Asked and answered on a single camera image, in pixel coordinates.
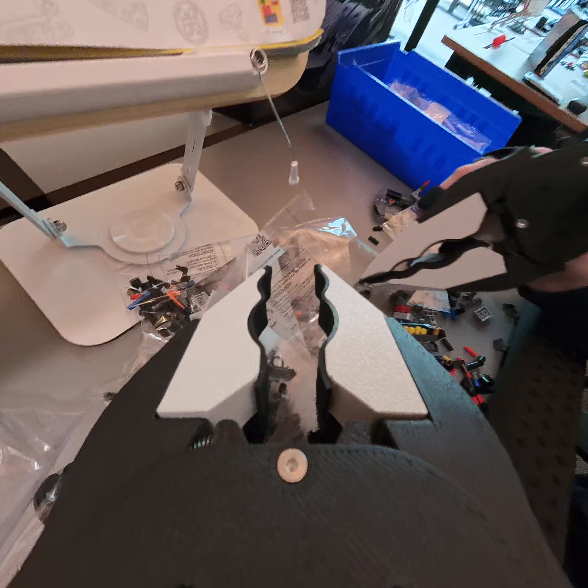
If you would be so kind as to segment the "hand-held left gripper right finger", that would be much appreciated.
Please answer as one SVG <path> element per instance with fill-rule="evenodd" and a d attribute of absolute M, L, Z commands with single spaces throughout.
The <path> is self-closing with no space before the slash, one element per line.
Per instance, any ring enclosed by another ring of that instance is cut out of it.
<path fill-rule="evenodd" d="M 326 265 L 315 265 L 314 280 L 326 338 L 318 354 L 313 440 L 334 443 L 356 422 L 371 432 L 380 422 L 427 419 L 391 321 Z"/>

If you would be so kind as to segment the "black metal post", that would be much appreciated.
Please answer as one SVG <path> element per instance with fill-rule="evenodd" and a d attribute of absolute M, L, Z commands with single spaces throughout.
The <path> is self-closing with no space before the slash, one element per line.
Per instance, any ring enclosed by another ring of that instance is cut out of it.
<path fill-rule="evenodd" d="M 439 0 L 433 1 L 425 1 L 424 7 L 416 21 L 415 26 L 412 29 L 412 32 L 405 44 L 404 51 L 410 52 L 417 48 L 419 42 L 421 41 L 424 32 L 427 26 L 430 23 L 430 20 L 439 5 Z"/>

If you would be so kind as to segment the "dark upright case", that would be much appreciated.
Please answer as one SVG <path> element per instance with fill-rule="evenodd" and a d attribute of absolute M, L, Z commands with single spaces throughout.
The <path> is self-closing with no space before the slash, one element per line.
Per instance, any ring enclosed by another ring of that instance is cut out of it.
<path fill-rule="evenodd" d="M 529 72 L 544 79 L 587 32 L 587 11 L 569 8 L 529 55 Z"/>

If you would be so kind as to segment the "blue plastic bin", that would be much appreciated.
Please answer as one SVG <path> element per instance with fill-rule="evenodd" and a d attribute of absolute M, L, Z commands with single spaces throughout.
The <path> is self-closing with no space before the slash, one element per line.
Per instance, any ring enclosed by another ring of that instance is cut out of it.
<path fill-rule="evenodd" d="M 409 187 L 503 148 L 521 117 L 399 42 L 337 55 L 326 122 Z"/>

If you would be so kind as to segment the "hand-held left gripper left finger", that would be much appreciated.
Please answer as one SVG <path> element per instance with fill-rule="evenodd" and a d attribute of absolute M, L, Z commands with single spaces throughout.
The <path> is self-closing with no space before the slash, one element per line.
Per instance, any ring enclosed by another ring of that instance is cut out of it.
<path fill-rule="evenodd" d="M 231 420 L 254 443 L 270 420 L 269 364 L 261 334 L 272 268 L 264 266 L 206 311 L 160 401 L 163 419 Z"/>

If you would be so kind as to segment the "person's right forearm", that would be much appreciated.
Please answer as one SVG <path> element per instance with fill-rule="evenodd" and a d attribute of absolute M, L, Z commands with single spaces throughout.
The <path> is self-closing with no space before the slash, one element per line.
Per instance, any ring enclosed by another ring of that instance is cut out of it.
<path fill-rule="evenodd" d="M 563 270 L 518 288 L 518 294 L 545 315 L 587 315 L 587 272 Z"/>

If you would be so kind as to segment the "clear bag of pieces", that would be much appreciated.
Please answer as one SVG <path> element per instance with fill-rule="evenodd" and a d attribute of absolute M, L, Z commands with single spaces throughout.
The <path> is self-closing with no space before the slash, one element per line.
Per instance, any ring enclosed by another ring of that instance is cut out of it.
<path fill-rule="evenodd" d="M 123 268 L 120 288 L 127 314 L 161 337 L 171 337 L 207 310 L 234 260 L 233 244 L 227 240 Z"/>

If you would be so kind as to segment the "wooden and white book stand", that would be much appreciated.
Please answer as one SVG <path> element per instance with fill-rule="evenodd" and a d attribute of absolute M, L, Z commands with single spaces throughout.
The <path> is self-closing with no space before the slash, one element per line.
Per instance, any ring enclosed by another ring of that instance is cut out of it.
<path fill-rule="evenodd" d="M 166 164 L 1 229 L 1 261 L 68 342 L 109 342 L 138 319 L 119 269 L 247 236 L 250 217 L 198 172 L 212 109 L 287 92 L 319 33 L 262 47 L 129 49 L 1 45 L 1 141 L 187 112 L 182 164 Z"/>

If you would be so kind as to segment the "person's right hand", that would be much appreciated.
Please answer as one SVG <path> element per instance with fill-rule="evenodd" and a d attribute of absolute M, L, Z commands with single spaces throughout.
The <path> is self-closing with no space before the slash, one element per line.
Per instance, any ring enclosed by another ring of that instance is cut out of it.
<path fill-rule="evenodd" d="M 546 154 L 546 153 L 553 151 L 553 149 L 547 148 L 544 146 L 531 146 L 530 150 L 532 151 L 533 155 L 543 155 L 543 154 Z M 481 169 L 485 166 L 493 164 L 501 159 L 504 159 L 505 157 L 506 157 L 505 155 L 487 155 L 486 157 L 481 158 L 471 164 L 461 166 L 461 167 L 457 168 L 450 175 L 450 177 L 448 177 L 446 180 L 444 180 L 440 184 L 440 187 L 442 189 L 447 189 L 448 187 L 451 187 L 458 180 L 460 180 L 462 177 L 468 175 L 469 173 L 472 173 L 478 169 Z"/>

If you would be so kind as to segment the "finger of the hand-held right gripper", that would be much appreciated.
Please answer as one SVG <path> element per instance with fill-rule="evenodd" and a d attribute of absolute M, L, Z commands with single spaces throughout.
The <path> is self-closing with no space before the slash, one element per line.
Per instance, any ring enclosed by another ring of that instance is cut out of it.
<path fill-rule="evenodd" d="M 406 269 L 366 275 L 364 284 L 390 283 L 404 290 L 457 290 L 458 287 L 507 272 L 502 255 L 477 244 L 452 254 L 432 254 L 411 263 Z"/>
<path fill-rule="evenodd" d="M 393 270 L 398 264 L 418 259 L 432 246 L 450 240 L 460 240 L 476 233 L 488 208 L 481 194 L 473 194 L 427 220 L 412 221 L 370 263 L 360 280 Z"/>

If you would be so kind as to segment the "lego instruction booklet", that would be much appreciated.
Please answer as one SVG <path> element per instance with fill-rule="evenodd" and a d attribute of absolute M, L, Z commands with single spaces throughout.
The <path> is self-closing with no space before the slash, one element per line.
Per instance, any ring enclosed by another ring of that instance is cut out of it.
<path fill-rule="evenodd" d="M 188 49 L 302 43 L 326 1 L 1 1 L 1 45 Z"/>

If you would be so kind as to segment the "dark grey lego dish assembly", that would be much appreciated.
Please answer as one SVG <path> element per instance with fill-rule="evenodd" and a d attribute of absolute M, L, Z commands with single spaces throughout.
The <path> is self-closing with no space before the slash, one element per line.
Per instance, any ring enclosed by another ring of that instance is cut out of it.
<path fill-rule="evenodd" d="M 375 218 L 389 219 L 411 207 L 415 202 L 412 194 L 402 195 L 393 189 L 382 189 L 376 195 L 373 201 L 373 214 Z"/>

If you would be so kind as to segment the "pile of loose lego pieces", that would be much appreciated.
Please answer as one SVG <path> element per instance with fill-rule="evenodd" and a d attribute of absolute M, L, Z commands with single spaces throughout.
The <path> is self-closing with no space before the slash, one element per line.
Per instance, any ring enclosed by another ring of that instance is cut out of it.
<path fill-rule="evenodd" d="M 445 330 L 445 339 L 419 344 L 485 411 L 518 322 L 517 305 L 479 292 L 397 290 L 386 298 L 387 310 L 398 323 L 426 323 Z M 492 314 L 487 324 L 474 316 L 482 305 Z"/>

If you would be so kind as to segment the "wooden background table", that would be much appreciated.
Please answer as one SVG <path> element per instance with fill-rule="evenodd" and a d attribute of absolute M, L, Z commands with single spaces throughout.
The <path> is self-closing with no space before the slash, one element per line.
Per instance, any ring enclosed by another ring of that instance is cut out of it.
<path fill-rule="evenodd" d="M 514 34 L 505 19 L 444 34 L 442 43 L 453 51 L 452 57 L 467 62 L 477 72 L 494 80 L 508 91 L 531 104 L 549 118 L 572 132 L 587 129 L 587 111 L 575 114 L 569 109 L 572 101 L 587 105 L 587 51 L 577 56 L 587 41 L 587 32 L 577 47 L 566 55 L 544 78 L 529 72 L 528 58 L 548 34 L 534 28 L 540 17 L 531 18 L 521 34 Z M 516 39 L 498 49 L 483 49 L 494 37 L 505 33 Z"/>

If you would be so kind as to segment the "crumpled clear plastic bag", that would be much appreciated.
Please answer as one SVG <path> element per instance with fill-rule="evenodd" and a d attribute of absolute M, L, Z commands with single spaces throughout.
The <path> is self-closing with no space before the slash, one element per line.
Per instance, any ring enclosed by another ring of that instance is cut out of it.
<path fill-rule="evenodd" d="M 166 339 L 132 329 L 97 347 L 50 341 L 1 375 L 1 587 L 45 528 L 65 470 L 122 386 Z"/>

